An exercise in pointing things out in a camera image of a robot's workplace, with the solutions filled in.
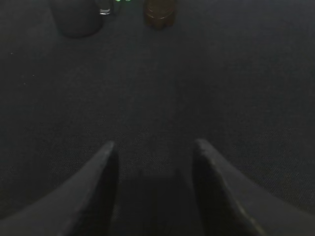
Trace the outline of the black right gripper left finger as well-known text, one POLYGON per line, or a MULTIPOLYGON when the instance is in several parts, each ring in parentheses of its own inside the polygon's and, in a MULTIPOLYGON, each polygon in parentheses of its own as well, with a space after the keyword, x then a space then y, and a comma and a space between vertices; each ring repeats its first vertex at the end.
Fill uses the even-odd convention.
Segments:
POLYGON ((0 222, 2 236, 106 236, 119 178, 119 156, 107 142, 59 188, 0 222))

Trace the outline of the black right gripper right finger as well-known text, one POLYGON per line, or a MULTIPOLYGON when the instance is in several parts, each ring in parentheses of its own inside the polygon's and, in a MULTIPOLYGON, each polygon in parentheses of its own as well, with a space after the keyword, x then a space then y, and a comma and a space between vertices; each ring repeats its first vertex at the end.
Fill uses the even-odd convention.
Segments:
POLYGON ((313 236, 315 217, 272 196, 197 139, 192 182, 206 236, 313 236))

